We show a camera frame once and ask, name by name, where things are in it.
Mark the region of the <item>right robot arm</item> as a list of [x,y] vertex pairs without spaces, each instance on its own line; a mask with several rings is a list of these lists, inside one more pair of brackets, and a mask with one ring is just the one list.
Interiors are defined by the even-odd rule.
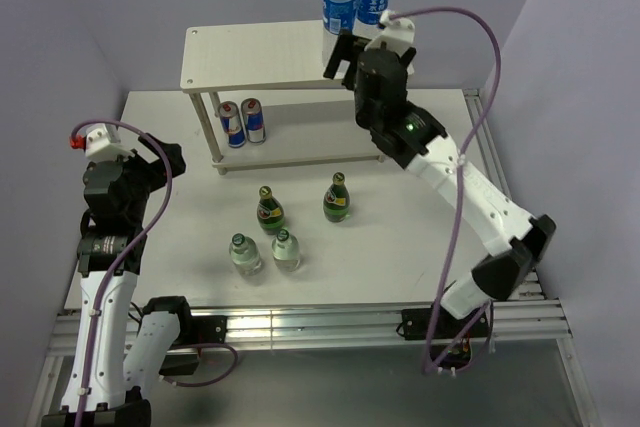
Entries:
[[415,54],[415,48],[395,47],[388,37],[370,40],[343,30],[324,75],[331,79],[341,63],[348,65],[342,84],[354,94],[356,124],[384,155],[459,209],[454,222],[466,222],[487,252],[444,288],[431,309],[435,335],[450,338],[488,302],[511,297],[540,262],[556,224],[513,203],[464,160],[432,114],[409,100],[408,66]]

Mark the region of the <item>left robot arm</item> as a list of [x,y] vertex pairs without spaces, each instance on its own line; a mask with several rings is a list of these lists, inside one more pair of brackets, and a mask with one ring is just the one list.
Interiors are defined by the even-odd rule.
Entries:
[[185,297],[156,297],[143,310],[132,346],[125,345],[150,229],[144,220],[149,196],[171,189],[186,170],[179,145],[150,135],[138,139],[155,150],[156,161],[125,148],[112,125],[94,124],[71,138],[89,161],[77,247],[80,327],[66,391],[58,411],[42,418],[44,426],[150,425],[149,396],[166,354],[195,333]]

